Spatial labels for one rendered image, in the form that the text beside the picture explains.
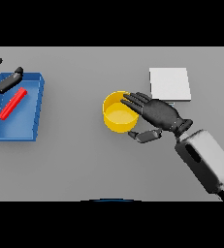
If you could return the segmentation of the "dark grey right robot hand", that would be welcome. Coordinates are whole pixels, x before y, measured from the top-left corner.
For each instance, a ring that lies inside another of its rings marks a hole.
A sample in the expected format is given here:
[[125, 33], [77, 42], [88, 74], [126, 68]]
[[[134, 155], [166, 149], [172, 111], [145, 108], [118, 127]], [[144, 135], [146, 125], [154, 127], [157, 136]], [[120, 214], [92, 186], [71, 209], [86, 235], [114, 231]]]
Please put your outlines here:
[[120, 102], [129, 109], [137, 113], [146, 122], [154, 127], [142, 133], [129, 131], [128, 135], [139, 143], [146, 143], [158, 140], [162, 137], [162, 132], [171, 132], [178, 139], [186, 132], [193, 121], [182, 118], [178, 111], [164, 101], [152, 99], [144, 93], [130, 93], [123, 95], [124, 100]]

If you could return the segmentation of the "red beaker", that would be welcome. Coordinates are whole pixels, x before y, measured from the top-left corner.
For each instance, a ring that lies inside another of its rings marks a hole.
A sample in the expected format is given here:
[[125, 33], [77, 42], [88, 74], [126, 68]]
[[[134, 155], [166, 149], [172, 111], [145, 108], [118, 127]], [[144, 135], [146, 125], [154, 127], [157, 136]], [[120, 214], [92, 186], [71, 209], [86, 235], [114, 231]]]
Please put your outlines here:
[[27, 90], [20, 87], [10, 101], [1, 109], [0, 119], [6, 120], [26, 94]]

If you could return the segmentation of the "pale square scale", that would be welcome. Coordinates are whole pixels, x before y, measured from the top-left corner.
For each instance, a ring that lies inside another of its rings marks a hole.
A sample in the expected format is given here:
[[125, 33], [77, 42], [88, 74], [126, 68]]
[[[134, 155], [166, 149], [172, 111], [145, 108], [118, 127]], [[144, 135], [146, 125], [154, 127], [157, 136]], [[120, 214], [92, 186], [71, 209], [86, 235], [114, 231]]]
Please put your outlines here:
[[167, 102], [191, 100], [186, 68], [150, 68], [149, 84], [154, 99]]

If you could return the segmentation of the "yellow bowl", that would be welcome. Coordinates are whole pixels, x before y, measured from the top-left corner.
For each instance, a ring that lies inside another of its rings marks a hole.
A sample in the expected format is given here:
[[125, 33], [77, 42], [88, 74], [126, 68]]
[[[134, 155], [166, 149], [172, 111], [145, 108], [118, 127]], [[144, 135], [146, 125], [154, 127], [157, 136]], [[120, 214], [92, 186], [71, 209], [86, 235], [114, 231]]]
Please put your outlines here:
[[137, 124], [139, 115], [120, 102], [127, 91], [114, 91], [106, 97], [102, 105], [103, 119], [113, 132], [127, 133]]

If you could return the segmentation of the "blue tray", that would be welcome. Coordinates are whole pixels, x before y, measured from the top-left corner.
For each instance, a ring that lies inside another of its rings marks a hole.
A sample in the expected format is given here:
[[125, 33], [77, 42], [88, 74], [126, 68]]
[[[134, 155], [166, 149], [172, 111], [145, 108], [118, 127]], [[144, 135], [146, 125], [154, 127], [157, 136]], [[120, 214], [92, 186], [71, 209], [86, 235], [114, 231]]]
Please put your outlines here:
[[0, 94], [0, 111], [14, 97], [20, 87], [27, 94], [5, 119], [0, 119], [0, 141], [35, 141], [45, 81], [41, 73], [24, 73], [22, 81], [5, 94]]

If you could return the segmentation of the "thin dark arc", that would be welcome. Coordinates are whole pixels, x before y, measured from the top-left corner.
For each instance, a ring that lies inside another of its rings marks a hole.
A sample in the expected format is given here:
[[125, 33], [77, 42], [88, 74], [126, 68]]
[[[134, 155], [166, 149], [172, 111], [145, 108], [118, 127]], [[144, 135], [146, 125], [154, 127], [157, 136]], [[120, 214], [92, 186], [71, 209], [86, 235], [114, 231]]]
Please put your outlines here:
[[81, 200], [81, 202], [141, 202], [142, 200], [133, 200], [133, 199], [90, 199], [90, 200]]

